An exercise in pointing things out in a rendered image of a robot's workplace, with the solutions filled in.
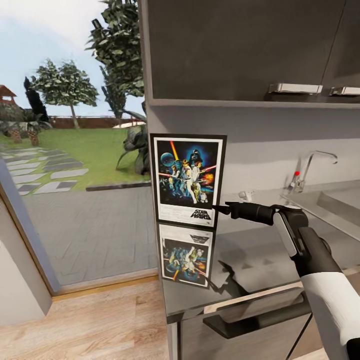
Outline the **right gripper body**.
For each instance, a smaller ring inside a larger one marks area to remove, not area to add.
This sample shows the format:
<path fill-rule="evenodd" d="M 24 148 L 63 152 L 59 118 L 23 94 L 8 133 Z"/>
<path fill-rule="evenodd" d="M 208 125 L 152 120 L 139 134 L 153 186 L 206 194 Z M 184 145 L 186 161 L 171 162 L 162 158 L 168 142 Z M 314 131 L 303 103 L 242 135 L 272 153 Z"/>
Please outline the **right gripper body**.
<path fill-rule="evenodd" d="M 260 208 L 260 204 L 252 203 L 252 202 L 237 202 L 231 205 L 231 218 L 236 220 L 238 218 L 242 218 L 245 220 L 258 222 L 258 211 Z"/>

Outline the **poster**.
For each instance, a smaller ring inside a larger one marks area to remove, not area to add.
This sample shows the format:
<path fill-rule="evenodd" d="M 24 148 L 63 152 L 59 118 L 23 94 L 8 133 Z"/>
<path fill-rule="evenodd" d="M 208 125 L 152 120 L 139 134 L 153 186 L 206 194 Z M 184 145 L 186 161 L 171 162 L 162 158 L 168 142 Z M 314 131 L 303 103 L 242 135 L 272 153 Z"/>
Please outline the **poster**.
<path fill-rule="evenodd" d="M 155 222 L 217 230 L 227 138 L 150 134 Z"/>

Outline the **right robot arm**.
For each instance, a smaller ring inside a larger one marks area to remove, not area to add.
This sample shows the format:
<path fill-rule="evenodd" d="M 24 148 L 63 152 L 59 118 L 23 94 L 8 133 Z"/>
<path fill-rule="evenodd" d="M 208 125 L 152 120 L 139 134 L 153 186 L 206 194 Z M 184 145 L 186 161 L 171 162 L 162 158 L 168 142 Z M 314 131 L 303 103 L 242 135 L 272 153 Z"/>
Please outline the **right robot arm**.
<path fill-rule="evenodd" d="M 360 360 L 360 296 L 332 257 L 328 242 L 309 227 L 301 207 L 252 203 L 253 189 L 239 202 L 212 208 L 231 218 L 275 225 L 304 286 L 329 360 Z"/>

